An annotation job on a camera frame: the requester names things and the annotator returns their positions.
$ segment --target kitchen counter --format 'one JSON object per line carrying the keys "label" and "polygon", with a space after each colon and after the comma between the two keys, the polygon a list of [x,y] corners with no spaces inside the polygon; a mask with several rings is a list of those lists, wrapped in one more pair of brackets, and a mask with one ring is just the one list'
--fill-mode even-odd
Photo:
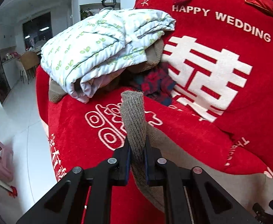
{"label": "kitchen counter", "polygon": [[2,65],[6,64],[6,63],[9,62],[9,61],[12,61],[12,60],[14,60],[14,59],[19,59],[19,58],[20,58],[20,57],[14,57],[14,58],[8,59],[8,60],[6,60],[6,61],[3,61],[3,62],[2,62]]}

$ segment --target red blanket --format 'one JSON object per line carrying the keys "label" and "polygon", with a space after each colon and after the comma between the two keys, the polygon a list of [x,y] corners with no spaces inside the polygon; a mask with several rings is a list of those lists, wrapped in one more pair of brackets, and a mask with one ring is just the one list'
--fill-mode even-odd
{"label": "red blanket", "polygon": [[[89,168],[112,156],[123,145],[126,136],[119,106],[121,92],[114,90],[104,97],[95,96],[87,104],[65,96],[61,102],[48,101],[48,75],[37,69],[37,99],[40,115],[49,125],[49,142],[53,167],[60,180],[75,166]],[[214,124],[181,106],[166,107],[144,97],[146,121],[162,130],[185,151],[203,163],[234,174],[263,173],[267,166],[251,152],[240,148],[233,167],[226,168],[232,142]],[[113,188],[111,224],[163,223],[158,211],[136,188],[130,176],[127,187]]]}
{"label": "red blanket", "polygon": [[[272,3],[258,6],[270,9]],[[172,95],[230,136],[225,171],[240,163],[254,168],[242,162],[245,149],[272,175],[273,17],[245,0],[137,0],[135,7],[163,10],[177,20],[175,31],[162,37],[162,59],[177,82]]]}

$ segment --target white chinese character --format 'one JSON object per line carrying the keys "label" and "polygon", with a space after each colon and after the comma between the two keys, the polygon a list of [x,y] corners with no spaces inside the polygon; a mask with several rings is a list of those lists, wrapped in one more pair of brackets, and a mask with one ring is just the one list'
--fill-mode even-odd
{"label": "white chinese character", "polygon": [[62,166],[57,171],[56,176],[59,180],[61,180],[66,175],[66,168],[63,168]]}
{"label": "white chinese character", "polygon": [[54,162],[54,160],[55,160],[55,158],[56,158],[56,155],[58,155],[58,154],[60,154],[60,152],[59,152],[59,150],[56,150],[56,148],[54,148],[55,149],[55,152],[52,152],[52,154],[53,154],[53,157],[52,157],[52,162]]}
{"label": "white chinese character", "polygon": [[49,145],[50,147],[55,146],[55,135],[51,134],[51,138],[49,139]]}
{"label": "white chinese character", "polygon": [[178,109],[175,105],[169,105],[168,107],[174,110],[183,111],[181,109]]}
{"label": "white chinese character", "polygon": [[199,121],[203,121],[203,120],[206,120],[206,119],[204,119],[204,118],[199,118]]}
{"label": "white chinese character", "polygon": [[[121,145],[117,147],[122,147],[124,145],[126,136],[126,130],[120,114],[120,106],[121,103],[108,104],[105,107],[98,104],[95,106],[96,111],[90,111],[85,114],[85,119],[91,127],[101,128],[98,131],[98,138],[112,151],[115,150],[114,146],[117,145],[116,143],[121,143]],[[163,124],[163,122],[157,117],[156,113],[145,111],[145,115],[148,114],[150,115],[150,117],[147,117],[150,119],[148,121],[149,125],[154,127],[155,125]],[[54,154],[59,154],[59,151],[53,152],[52,154],[54,161]]]}
{"label": "white chinese character", "polygon": [[59,158],[56,159],[55,164],[53,165],[53,168],[55,169],[58,164],[61,164],[61,160]]}
{"label": "white chinese character", "polygon": [[[167,44],[164,47],[164,50],[172,52],[172,54],[163,54],[162,60],[169,62],[170,65],[179,71],[179,73],[176,74],[169,69],[170,77],[180,85],[176,85],[174,87],[175,90],[193,100],[192,102],[187,98],[181,97],[177,99],[177,101],[183,105],[190,105],[203,118],[210,122],[214,122],[217,117],[209,114],[207,111],[210,110],[217,115],[222,115],[238,93],[238,91],[227,87],[228,82],[239,87],[245,86],[246,79],[235,74],[233,72],[234,69],[249,75],[252,66],[239,61],[239,55],[229,50],[222,49],[221,51],[217,51],[196,43],[196,40],[196,38],[189,36],[183,36],[182,38],[171,37],[169,41],[176,43],[177,46]],[[216,63],[191,53],[191,50],[215,59]],[[189,60],[201,68],[210,71],[210,76],[197,71],[188,88],[186,88],[186,90],[192,92],[196,96],[182,89],[185,88],[194,72],[194,68],[187,65],[185,60]],[[215,98],[214,96],[211,96],[209,93],[202,90],[203,87],[215,92],[219,97]]]}

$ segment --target pink chair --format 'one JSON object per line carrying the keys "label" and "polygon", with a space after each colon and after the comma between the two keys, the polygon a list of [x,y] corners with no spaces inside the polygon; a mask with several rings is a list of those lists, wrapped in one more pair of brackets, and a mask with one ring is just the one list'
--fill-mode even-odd
{"label": "pink chair", "polygon": [[13,151],[10,147],[3,145],[0,142],[0,179],[4,182],[11,182],[13,180],[13,173],[9,169],[9,160],[12,162]]}

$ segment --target white quilt with green pattern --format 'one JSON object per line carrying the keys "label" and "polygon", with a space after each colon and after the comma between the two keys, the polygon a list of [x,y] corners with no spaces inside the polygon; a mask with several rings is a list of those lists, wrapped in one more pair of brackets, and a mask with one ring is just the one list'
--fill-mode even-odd
{"label": "white quilt with green pattern", "polygon": [[41,66],[73,98],[87,102],[113,72],[146,61],[145,49],[175,22],[160,10],[103,10],[47,41]]}

